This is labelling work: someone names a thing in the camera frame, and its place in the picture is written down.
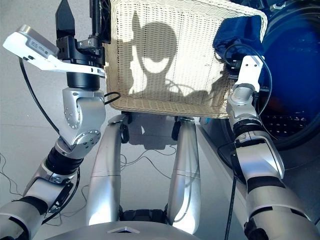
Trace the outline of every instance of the washing machine door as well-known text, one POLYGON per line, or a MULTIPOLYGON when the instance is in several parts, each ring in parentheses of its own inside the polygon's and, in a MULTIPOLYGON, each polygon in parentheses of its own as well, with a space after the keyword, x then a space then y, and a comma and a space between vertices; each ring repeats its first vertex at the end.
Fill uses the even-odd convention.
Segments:
POLYGON ((320 2, 273 12, 262 44, 273 87, 261 119, 278 150, 291 149, 320 131, 320 2))

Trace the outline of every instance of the white bracket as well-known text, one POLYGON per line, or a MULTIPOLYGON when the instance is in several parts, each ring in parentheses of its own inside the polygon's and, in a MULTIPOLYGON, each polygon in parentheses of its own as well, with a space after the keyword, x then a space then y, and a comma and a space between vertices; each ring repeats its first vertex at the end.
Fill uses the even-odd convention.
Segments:
POLYGON ((102 77, 105 76, 105 70, 99 67, 66 63, 60 61, 53 55, 49 55, 46 58, 28 47, 26 44, 27 41, 28 38, 25 35, 19 32, 14 32, 6 38, 3 47, 18 57, 27 60, 29 63, 41 70, 63 73, 73 72, 94 74, 102 77))
POLYGON ((258 56, 245 56, 242 60, 238 81, 234 84, 236 87, 240 84, 251 84, 254 91, 259 92, 258 83, 263 63, 258 56))

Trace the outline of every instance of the black cable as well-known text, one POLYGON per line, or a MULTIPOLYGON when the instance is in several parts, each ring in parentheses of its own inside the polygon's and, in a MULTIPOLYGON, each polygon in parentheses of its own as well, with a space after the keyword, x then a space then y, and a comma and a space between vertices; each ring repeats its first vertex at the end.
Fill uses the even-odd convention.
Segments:
POLYGON ((59 226, 61 226, 62 225, 62 218, 61 218, 61 213, 59 212, 59 216, 58 217, 55 217, 55 218, 53 218, 53 219, 57 219, 57 218, 59 218, 60 219, 60 223, 58 223, 58 224, 51 224, 51 223, 45 223, 45 224, 47 224, 47 225, 50 225, 50 226, 54 226, 54 227, 59 227, 59 226))
POLYGON ((84 194, 84 188, 86 188, 86 187, 89 187, 89 184, 84 185, 84 186, 81 188, 81 194, 82 194, 82 196, 83 196, 83 198, 84 198, 84 201, 85 201, 84 206, 82 206, 81 208, 79 208, 79 209, 76 210, 76 211, 61 213, 61 215, 62 215, 63 217, 70 218, 70 217, 76 215, 77 213, 79 213, 82 209, 84 209, 84 208, 87 206, 87 198, 86 198, 86 196, 85 196, 85 194, 84 194))
POLYGON ((112 98, 112 99, 110 99, 109 101, 104 102, 104 105, 110 104, 110 103, 114 102, 115 100, 117 100, 117 99, 119 99, 121 97, 121 94, 118 91, 108 92, 107 94, 104 95, 104 97, 106 98, 106 97, 108 97, 108 96, 110 96, 112 94, 117 94, 117 96, 112 98))
POLYGON ((226 221, 225 226, 225 233, 224 233, 224 240, 228 240, 229 238, 229 232, 230 232, 230 226, 231 226, 231 219, 232 214, 234 210, 234 202, 235 202, 235 194, 236 194, 236 185, 237 185, 237 176, 236 173, 232 167, 232 165, 226 160, 225 156, 221 152, 221 148, 234 144, 234 142, 228 142, 226 144, 223 144, 217 148, 217 154, 221 158, 221 160, 224 162, 225 165, 227 165, 230 169, 233 171, 233 181, 232 181, 232 190, 231 190, 231 198, 230 198, 230 205, 229 205, 229 211, 228 211, 228 219, 226 221))
POLYGON ((30 91, 30 94, 33 98, 33 100, 35 101, 35 104, 38 106, 38 108, 40 109, 40 111, 42 112, 42 114, 44 115, 45 119, 49 122, 49 124, 53 127, 53 129, 56 131, 57 134, 59 134, 59 129, 57 128, 57 126, 51 121, 50 117, 47 115, 46 111, 43 109, 43 107, 41 106, 40 102, 38 101, 34 90, 32 89, 32 86, 30 84, 30 81, 28 79, 28 75, 25 69, 25 65, 24 65, 24 60, 19 57, 19 64, 20 64, 20 68, 21 68, 21 72, 23 74, 25 83, 30 91))
POLYGON ((228 240, 228 238, 229 238, 229 232, 230 232, 230 226, 231 226, 232 213, 233 213, 233 211, 234 211, 236 185, 237 185, 237 177, 236 177, 236 175, 235 175, 235 172, 233 172, 231 198, 230 198, 228 219, 227 219, 226 227, 225 227, 224 240, 228 240))
POLYGON ((258 53, 253 47, 247 45, 247 44, 243 44, 243 43, 236 43, 236 44, 232 44, 231 46, 229 46, 225 52, 224 52, 224 60, 225 62, 228 64, 228 65, 231 65, 230 62, 228 62, 227 60, 227 53, 228 51, 231 49, 231 48, 234 48, 234 47, 245 47, 247 49, 249 49, 251 52, 253 52, 255 55, 258 56, 258 58, 261 60, 261 62, 263 63, 263 66, 265 67, 267 73, 268 73, 268 76, 269 76, 269 94, 268 94, 268 97, 266 99, 266 101, 264 102, 264 105, 262 107, 262 109, 258 112, 258 116, 260 117, 260 115, 262 114, 262 112, 266 109, 267 105, 268 105, 268 102, 270 100, 270 97, 271 97, 271 93, 272 93, 272 75, 271 75, 271 71, 270 71, 270 68, 268 67, 268 64, 266 63, 266 61, 264 60, 264 58, 261 56, 260 53, 258 53))
POLYGON ((320 217, 318 217, 318 219, 314 221, 314 225, 317 225, 319 221, 320 221, 320 217))
POLYGON ((78 189, 78 186, 79 186, 79 182, 80 182, 80 167, 78 167, 78 171, 76 173, 77 177, 76 177, 76 183, 75 183, 75 187, 73 189, 73 192, 71 193, 70 197, 67 199, 67 201, 61 206, 60 210, 53 213, 51 216, 45 218, 43 221, 42 221, 42 225, 47 223, 48 221, 50 221, 51 219, 53 219, 55 216, 57 216, 67 205, 68 203, 71 201, 71 199, 74 197, 77 189, 78 189))
POLYGON ((23 195, 18 192, 18 184, 4 173, 4 167, 5 167, 6 163, 7 163, 7 159, 6 159, 6 157, 0 152, 0 164, 1 164, 1 157, 4 159, 4 164, 3 164, 2 168, 1 168, 0 174, 3 175, 3 176, 9 181, 9 193, 11 193, 11 194, 13 194, 13 195, 18 195, 18 196, 23 197, 23 195), (16 191, 16 193, 11 191, 11 186, 12 186, 11 181, 15 184, 15 191, 16 191))

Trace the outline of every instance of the wire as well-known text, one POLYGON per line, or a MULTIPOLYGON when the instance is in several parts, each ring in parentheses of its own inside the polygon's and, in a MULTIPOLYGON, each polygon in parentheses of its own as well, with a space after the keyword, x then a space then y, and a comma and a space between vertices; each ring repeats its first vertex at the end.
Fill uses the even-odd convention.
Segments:
POLYGON ((148 161, 152 164, 152 166, 155 168, 155 170, 157 170, 162 176, 166 177, 167 179, 171 179, 171 177, 165 175, 163 172, 161 172, 156 166, 155 164, 150 160, 150 158, 148 158, 147 156, 142 156, 140 159, 146 158, 148 159, 148 161))
POLYGON ((118 91, 108 92, 107 94, 104 95, 104 97, 108 97, 108 96, 110 96, 110 95, 112 95, 112 94, 117 94, 118 96, 110 99, 109 101, 104 102, 104 105, 110 104, 110 103, 114 102, 115 100, 117 100, 117 99, 119 99, 119 98, 121 97, 121 94, 120 94, 120 92, 118 92, 118 91))
POLYGON ((228 240, 228 238, 229 238, 229 232, 230 232, 230 226, 231 226, 232 213, 233 213, 233 211, 234 211, 236 185, 237 185, 237 177, 236 177, 236 175, 235 175, 235 172, 233 172, 231 198, 230 198, 228 219, 227 219, 226 226, 225 226, 224 240, 228 240))
POLYGON ((57 134, 59 134, 59 129, 57 128, 57 126, 51 121, 50 117, 47 115, 46 111, 43 109, 43 107, 41 106, 40 102, 38 101, 34 90, 32 89, 32 86, 30 84, 30 81, 28 79, 28 75, 25 69, 25 65, 24 65, 24 60, 19 57, 19 64, 20 64, 20 68, 21 68, 21 72, 23 74, 25 83, 30 91, 30 94, 33 98, 33 100, 35 101, 35 104, 38 106, 38 108, 40 109, 41 113, 44 115, 45 119, 49 122, 49 124, 53 127, 53 129, 56 131, 57 134))
POLYGON ((57 219, 57 218, 59 218, 60 219, 60 223, 58 223, 58 224, 51 224, 51 223, 45 223, 45 224, 47 224, 47 225, 50 225, 50 226, 54 226, 54 227, 59 227, 59 226, 61 226, 62 225, 62 218, 61 218, 61 213, 59 212, 59 216, 58 217, 54 217, 53 219, 57 219))
POLYGON ((74 197, 77 189, 78 189, 78 186, 79 186, 79 182, 80 182, 80 167, 78 167, 78 171, 76 173, 77 177, 76 177, 76 183, 75 183, 75 187, 73 189, 73 192, 71 193, 70 197, 67 199, 67 201, 61 206, 60 210, 53 213, 51 216, 45 218, 43 221, 42 221, 42 224, 45 224, 47 223, 48 221, 50 221, 51 219, 53 219, 55 216, 57 216, 67 205, 68 203, 71 201, 71 199, 74 197))
POLYGON ((18 192, 18 185, 17 185, 17 183, 16 183, 14 180, 12 180, 10 177, 8 177, 8 176, 4 173, 4 167, 5 167, 6 163, 7 163, 7 159, 6 159, 6 157, 0 152, 0 164, 1 164, 1 157, 4 159, 4 164, 2 165, 0 174, 3 175, 3 176, 9 181, 9 193, 11 193, 11 194, 13 194, 13 195, 18 195, 18 196, 23 197, 23 195, 18 192), (16 193, 11 191, 11 186, 12 186, 11 181, 15 184, 15 191, 16 191, 16 193))
POLYGON ((81 194, 82 194, 82 196, 83 196, 83 198, 84 198, 84 201, 85 201, 84 206, 82 206, 81 208, 79 208, 79 209, 76 210, 76 211, 70 211, 70 212, 64 212, 64 213, 59 212, 59 216, 56 216, 56 217, 53 217, 53 218, 52 218, 52 219, 58 219, 58 218, 59 218, 60 223, 58 223, 58 224, 51 224, 51 223, 47 223, 47 222, 46 222, 45 224, 50 225, 50 226, 54 226, 54 227, 59 227, 59 226, 61 226, 61 225, 63 224, 62 217, 71 218, 71 217, 73 217, 74 215, 76 215, 77 213, 79 213, 82 209, 84 209, 84 208, 87 206, 87 198, 86 198, 86 196, 85 196, 85 194, 84 194, 84 188, 86 188, 86 187, 89 187, 89 184, 84 185, 84 186, 81 188, 81 194))
POLYGON ((86 187, 89 187, 89 184, 84 185, 84 186, 81 188, 81 194, 82 194, 82 196, 83 196, 83 198, 84 198, 84 201, 85 201, 84 206, 80 207, 80 208, 79 208, 78 210, 76 210, 76 211, 70 211, 70 212, 61 213, 62 216, 66 217, 66 218, 70 218, 70 217, 76 215, 77 213, 79 213, 82 209, 84 209, 84 208, 87 206, 87 198, 86 198, 86 196, 85 196, 85 194, 84 194, 84 188, 86 188, 86 187))
POLYGON ((124 157, 124 160, 125 160, 125 162, 123 162, 123 161, 120 160, 120 163, 123 164, 122 166, 120 166, 120 170, 122 171, 123 169, 125 169, 128 160, 127 160, 127 157, 126 157, 125 155, 120 154, 120 156, 123 156, 123 157, 124 157))
POLYGON ((156 165, 150 160, 150 158, 148 158, 147 156, 143 156, 143 155, 144 155, 146 152, 148 152, 148 151, 155 151, 155 152, 157 152, 157 153, 159 153, 159 154, 161 154, 161 155, 164 155, 164 156, 174 155, 174 154, 177 152, 177 149, 176 149, 175 147, 173 147, 172 145, 170 145, 169 147, 172 148, 172 149, 174 149, 174 152, 173 152, 173 153, 165 154, 165 153, 160 152, 160 151, 158 151, 158 150, 156 150, 156 149, 147 149, 147 150, 145 150, 143 153, 141 153, 138 158, 136 158, 135 160, 130 161, 130 162, 128 162, 127 157, 126 157, 125 155, 121 154, 121 156, 123 156, 124 159, 125 159, 125 162, 123 162, 123 161, 120 160, 120 162, 123 164, 123 165, 121 166, 121 171, 122 171, 123 169, 125 169, 125 167, 137 163, 140 159, 146 158, 146 159, 152 164, 152 166, 153 166, 161 175, 163 175, 163 176, 166 177, 167 179, 171 179, 169 176, 167 176, 167 175, 165 175, 163 172, 161 172, 161 171, 156 167, 156 165))
POLYGON ((264 60, 264 58, 260 55, 260 53, 258 53, 254 48, 252 48, 251 46, 247 45, 247 44, 243 44, 243 43, 236 43, 236 44, 232 44, 231 46, 229 46, 225 52, 224 52, 224 60, 228 65, 231 65, 230 62, 228 62, 227 60, 227 53, 230 49, 234 48, 234 47, 245 47, 247 49, 249 49, 251 52, 253 52, 255 55, 258 56, 258 58, 261 60, 261 62, 263 63, 263 66, 265 67, 268 76, 269 76, 269 94, 268 97, 266 99, 266 101, 264 102, 264 105, 262 107, 262 109, 258 112, 258 116, 260 117, 260 115, 263 113, 263 111, 266 109, 268 102, 270 100, 271 97, 271 93, 272 93, 272 74, 270 71, 270 68, 268 67, 268 64, 266 63, 266 61, 264 60))
POLYGON ((143 154, 145 154, 146 152, 148 151, 156 151, 157 153, 161 154, 161 155, 164 155, 164 156, 171 156, 171 155, 174 155, 176 152, 177 152, 177 149, 175 147, 173 147, 172 145, 169 146, 170 148, 174 149, 174 152, 173 153, 170 153, 170 154, 165 154, 165 153, 162 153, 156 149, 147 149, 145 150, 143 153, 140 154, 140 156, 138 156, 135 160, 133 161, 130 161, 130 162, 127 162, 127 164, 125 166, 130 166, 132 164, 135 164, 136 162, 138 162, 141 157, 143 156, 143 154))
POLYGON ((221 148, 234 144, 234 142, 228 142, 226 144, 223 144, 217 148, 217 154, 221 158, 221 160, 227 165, 230 169, 233 171, 233 181, 232 181, 232 190, 231 190, 231 197, 230 197, 230 205, 229 205, 229 211, 228 211, 228 219, 226 221, 226 226, 225 226, 225 233, 224 233, 224 240, 228 240, 229 238, 229 232, 230 232, 230 226, 231 226, 231 219, 232 219, 232 214, 234 210, 234 202, 235 202, 235 194, 236 194, 236 185, 237 185, 237 176, 236 173, 232 167, 232 165, 226 160, 226 157, 224 154, 221 152, 221 148))

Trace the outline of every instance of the black rubber band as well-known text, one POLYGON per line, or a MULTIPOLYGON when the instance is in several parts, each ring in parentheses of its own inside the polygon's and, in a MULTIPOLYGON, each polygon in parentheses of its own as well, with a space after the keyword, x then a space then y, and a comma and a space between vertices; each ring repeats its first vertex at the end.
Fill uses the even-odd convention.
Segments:
POLYGON ((46 204, 46 202, 34 196, 25 196, 17 200, 17 202, 25 202, 31 204, 39 211, 40 215, 45 214, 48 210, 48 205, 46 204))
POLYGON ((253 189, 266 187, 266 186, 276 186, 280 188, 286 188, 286 186, 275 176, 256 176, 249 178, 247 181, 248 193, 253 189))

